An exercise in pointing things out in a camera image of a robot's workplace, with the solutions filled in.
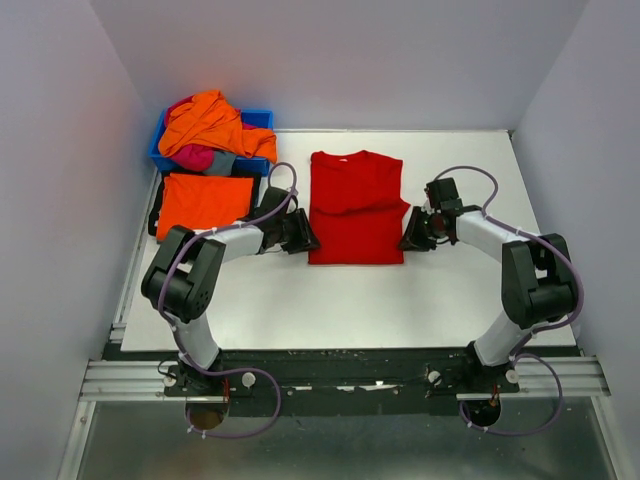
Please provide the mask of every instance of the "orange cloth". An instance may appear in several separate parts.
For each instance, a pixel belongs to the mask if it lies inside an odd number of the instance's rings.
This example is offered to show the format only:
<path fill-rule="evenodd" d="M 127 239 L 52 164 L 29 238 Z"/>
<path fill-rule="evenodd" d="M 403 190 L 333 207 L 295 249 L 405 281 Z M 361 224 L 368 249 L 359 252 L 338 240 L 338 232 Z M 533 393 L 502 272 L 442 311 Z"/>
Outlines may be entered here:
<path fill-rule="evenodd" d="M 164 179 L 164 194 L 156 238 L 171 227 L 206 230 L 233 223 L 249 213 L 253 178 L 204 177 L 172 173 Z"/>
<path fill-rule="evenodd" d="M 243 157 L 265 157 L 276 163 L 276 135 L 268 128 L 242 128 L 240 113 L 219 90 L 198 93 L 168 115 L 167 130 L 158 143 L 160 153 L 173 157 L 185 145 L 195 144 L 233 152 Z"/>

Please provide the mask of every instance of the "wall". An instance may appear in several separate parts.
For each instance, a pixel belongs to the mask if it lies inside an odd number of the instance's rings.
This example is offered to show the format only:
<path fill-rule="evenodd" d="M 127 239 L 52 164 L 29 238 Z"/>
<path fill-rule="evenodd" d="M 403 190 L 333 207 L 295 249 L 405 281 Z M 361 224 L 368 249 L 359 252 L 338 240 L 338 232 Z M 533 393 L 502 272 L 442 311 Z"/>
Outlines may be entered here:
<path fill-rule="evenodd" d="M 219 88 L 277 126 L 515 128 L 586 0 L 92 0 L 155 112 Z"/>
<path fill-rule="evenodd" d="M 591 0 L 514 137 L 541 226 L 566 235 L 582 272 L 580 340 L 600 357 L 631 452 L 640 451 L 638 22 L 635 0 Z"/>
<path fill-rule="evenodd" d="M 150 123 L 85 0 L 3 0 L 0 64 L 0 465 L 40 480 L 107 337 Z"/>

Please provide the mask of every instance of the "blue plastic basket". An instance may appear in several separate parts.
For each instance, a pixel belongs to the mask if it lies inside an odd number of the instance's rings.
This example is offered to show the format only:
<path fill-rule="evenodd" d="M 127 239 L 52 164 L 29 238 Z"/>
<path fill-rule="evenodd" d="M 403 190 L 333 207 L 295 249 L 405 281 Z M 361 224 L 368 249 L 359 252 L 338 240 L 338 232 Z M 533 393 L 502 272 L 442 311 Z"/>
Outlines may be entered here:
<path fill-rule="evenodd" d="M 158 150 L 158 142 L 160 142 L 160 138 L 162 138 L 166 130 L 164 126 L 166 113 L 167 110 L 163 110 L 160 114 L 156 129 L 153 132 L 151 145 L 149 145 L 149 151 L 147 152 L 161 172 L 168 172 L 178 167 L 177 163 L 170 158 L 163 157 Z M 244 123 L 253 125 L 254 127 L 273 129 L 273 112 L 271 110 L 242 110 L 240 115 Z M 262 176 L 268 175 L 269 169 L 271 168 L 271 162 L 264 157 L 237 157 L 235 165 L 243 170 L 259 172 Z"/>

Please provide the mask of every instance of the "purple cable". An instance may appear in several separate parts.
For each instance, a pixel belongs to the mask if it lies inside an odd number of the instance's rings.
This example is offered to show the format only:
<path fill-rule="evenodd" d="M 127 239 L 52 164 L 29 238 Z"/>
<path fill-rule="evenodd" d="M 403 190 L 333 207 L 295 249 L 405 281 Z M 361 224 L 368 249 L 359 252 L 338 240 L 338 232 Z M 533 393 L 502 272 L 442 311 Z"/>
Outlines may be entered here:
<path fill-rule="evenodd" d="M 482 205 L 482 215 L 484 216 L 484 218 L 487 219 L 488 222 L 493 223 L 494 225 L 508 231 L 511 233 L 514 233 L 516 235 L 520 235 L 528 240 L 534 241 L 536 243 L 538 243 L 539 245 L 542 245 L 545 249 L 549 250 L 551 253 L 553 253 L 557 258 L 560 259 L 560 261 L 562 263 L 564 263 L 564 265 L 569 269 L 569 271 L 571 272 L 571 275 L 573 276 L 575 282 L 576 282 L 576 288 L 577 288 L 577 302 L 576 302 L 576 308 L 573 310 L 573 312 L 571 312 L 569 314 L 569 316 L 563 320 L 562 322 L 559 322 L 557 324 L 551 324 L 551 325 L 545 325 L 545 326 L 541 326 L 538 327 L 537 329 L 533 330 L 529 335 L 527 335 L 526 337 L 524 337 L 511 351 L 511 355 L 514 356 L 514 360 L 512 362 L 512 365 L 515 367 L 516 363 L 518 363 L 518 361 L 522 358 L 533 358 L 537 361 L 539 361 L 540 363 L 542 363 L 545 367 L 547 367 L 549 369 L 549 371 L 551 372 L 551 375 L 553 375 L 553 378 L 556 381 L 556 384 L 558 385 L 558 406 L 553 414 L 553 416 L 542 426 L 538 427 L 538 428 L 534 428 L 531 430 L 527 430 L 527 431 L 522 431 L 522 432 L 510 432 L 507 430 L 499 430 L 499 429 L 494 429 L 494 428 L 488 428 L 488 427 L 481 427 L 479 425 L 474 424 L 473 422 L 471 422 L 471 420 L 469 420 L 467 414 L 466 414 L 466 403 L 465 402 L 460 402 L 460 416 L 462 417 L 462 419 L 465 421 L 465 423 L 467 424 L 467 426 L 469 426 L 470 428 L 474 428 L 476 430 L 482 431 L 482 432 L 486 432 L 486 433 L 491 433 L 493 435 L 500 435 L 500 436 L 505 436 L 505 437 L 522 437 L 522 436 L 526 436 L 526 435 L 533 435 L 536 433 L 540 433 L 545 431 L 546 429 L 550 428 L 560 417 L 560 413 L 562 412 L 562 407 L 564 405 L 564 396 L 562 393 L 562 385 L 560 384 L 560 378 L 558 377 L 558 374 L 556 373 L 556 371 L 553 369 L 553 367 L 545 362 L 543 359 L 541 359 L 540 357 L 538 357 L 537 355 L 533 355 L 531 353 L 521 353 L 518 354 L 518 352 L 525 346 L 525 344 L 531 340 L 531 337 L 539 332 L 544 332 L 547 330 L 555 330 L 557 328 L 562 328 L 566 325 L 571 324 L 573 321 L 575 321 L 575 319 L 578 317 L 578 315 L 580 315 L 580 312 L 582 311 L 582 307 L 584 306 L 584 285 L 582 283 L 582 279 L 580 278 L 580 274 L 577 272 L 577 270 L 575 269 L 575 267 L 571 264 L 571 261 L 565 257 L 562 252 L 560 252 L 557 248 L 555 248 L 553 245 L 551 245 L 549 242 L 547 242 L 546 240 L 544 240 L 543 238 L 537 237 L 535 235 L 532 235 L 528 232 L 519 230 L 517 228 L 512 227 L 511 225 L 508 225 L 504 222 L 501 222 L 498 219 L 493 218 L 492 216 L 490 216 L 487 213 L 487 207 L 491 204 L 491 202 L 493 202 L 493 200 L 496 198 L 496 195 L 498 195 L 498 180 L 496 180 L 496 177 L 494 177 L 491 173 L 487 172 L 486 170 L 480 168 L 480 167 L 474 167 L 473 165 L 458 165 L 456 167 L 451 167 L 451 168 L 447 168 L 446 170 L 440 172 L 438 175 L 436 175 L 436 177 L 434 178 L 434 180 L 438 180 L 439 178 L 441 178 L 443 175 L 446 175 L 449 172 L 455 171 L 455 170 L 472 170 L 474 172 L 478 172 L 483 174 L 484 176 L 486 176 L 487 178 L 489 178 L 489 180 L 491 180 L 491 183 L 493 183 L 493 192 L 491 192 L 491 195 L 489 195 L 489 198 L 487 199 L 486 202 L 484 202 L 484 204 Z"/>
<path fill-rule="evenodd" d="M 259 223 L 262 223 L 265 220 L 273 217 L 276 213 L 278 213 L 283 208 L 285 208 L 285 209 L 287 208 L 287 206 L 289 205 L 289 202 L 291 201 L 293 196 L 298 193 L 296 191 L 296 184 L 298 182 L 298 176 L 296 174 L 296 170 L 293 168 L 293 166 L 291 164 L 285 163 L 285 162 L 278 163 L 271 169 L 271 171 L 269 172 L 269 175 L 267 177 L 267 183 L 268 183 L 269 186 L 271 186 L 271 175 L 276 170 L 276 168 L 278 168 L 279 166 L 284 166 L 284 167 L 289 168 L 289 170 L 291 170 L 291 174 L 293 176 L 293 179 L 291 181 L 291 188 L 289 190 L 289 193 L 287 194 L 285 199 L 280 203 L 280 205 L 278 205 L 276 208 L 274 208 L 270 212 L 266 213 L 265 215 L 263 215 L 261 217 L 258 217 L 258 218 L 254 219 L 254 220 L 250 220 L 250 221 L 245 222 L 245 223 L 237 223 L 237 224 L 233 224 L 233 225 L 225 225 L 223 227 L 219 227 L 219 228 L 215 229 L 216 232 L 222 232 L 222 231 L 226 231 L 226 230 L 235 230 L 237 228 L 244 228 L 244 227 L 248 227 L 248 226 L 251 226 L 251 225 L 258 225 Z M 222 370 L 222 371 L 219 371 L 219 372 L 210 372 L 209 370 L 206 370 L 206 369 L 202 368 L 185 351 L 184 345 L 182 344 L 182 342 L 180 341 L 180 338 L 178 337 L 178 334 L 177 334 L 177 331 L 176 331 L 175 321 L 169 315 L 167 315 L 167 313 L 166 313 L 166 311 L 164 309 L 164 301 L 165 301 L 165 298 L 167 296 L 167 290 L 169 289 L 169 283 L 171 282 L 171 279 L 173 278 L 173 275 L 175 274 L 178 266 L 180 265 L 180 262 L 182 261 L 182 259 L 186 255 L 186 253 L 189 251 L 189 249 L 191 248 L 191 246 L 195 242 L 197 242 L 199 239 L 201 239 L 203 237 L 211 235 L 213 232 L 214 232 L 214 230 L 212 229 L 212 230 L 207 230 L 205 232 L 202 232 L 202 233 L 199 233 L 197 235 L 194 235 L 191 239 L 189 239 L 189 241 L 187 241 L 187 243 L 185 243 L 185 245 L 182 247 L 182 249 L 180 249 L 180 251 L 178 252 L 178 255 L 176 256 L 175 260 L 171 264 L 171 267 L 169 268 L 169 271 L 167 272 L 167 278 L 165 278 L 164 283 L 162 284 L 162 288 L 160 289 L 160 295 L 158 297 L 158 312 L 160 312 L 160 315 L 162 316 L 162 318 L 164 318 L 167 321 L 167 323 L 169 323 L 169 326 L 171 327 L 171 331 L 173 332 L 173 338 L 176 341 L 176 345 L 178 346 L 178 350 L 182 354 L 182 357 L 184 358 L 184 360 L 186 360 L 186 362 L 189 365 L 191 365 L 191 367 L 193 367 L 199 373 L 201 373 L 203 375 L 206 375 L 206 376 L 209 376 L 209 377 L 221 377 L 221 376 L 233 375 L 233 374 L 236 374 L 236 373 L 247 373 L 247 372 L 258 373 L 260 375 L 265 376 L 273 384 L 274 388 L 276 389 L 276 408 L 275 408 L 275 410 L 273 412 L 273 415 L 269 418 L 269 420 L 264 425 L 261 425 L 260 427 L 254 429 L 254 430 L 249 430 L 248 432 L 243 432 L 243 433 L 211 433 L 211 432 L 198 430 L 193 425 L 190 425 L 191 429 L 193 429 L 194 431 L 196 431 L 198 433 L 206 435 L 207 437 L 225 438 L 225 439 L 247 438 L 247 437 L 252 437 L 254 435 L 257 435 L 259 433 L 264 432 L 269 427 L 271 427 L 274 424 L 274 422 L 277 420 L 278 414 L 280 413 L 280 407 L 282 406 L 282 394 L 280 392 L 280 386 L 278 385 L 278 382 L 276 381 L 275 378 L 273 378 L 273 376 L 269 372 L 266 372 L 266 371 L 261 370 L 259 368 L 253 368 L 253 367 L 234 368 L 234 369 L 231 369 L 231 370 Z M 189 421 L 189 423 L 191 423 L 190 416 L 191 416 L 190 412 L 187 411 L 187 420 Z"/>

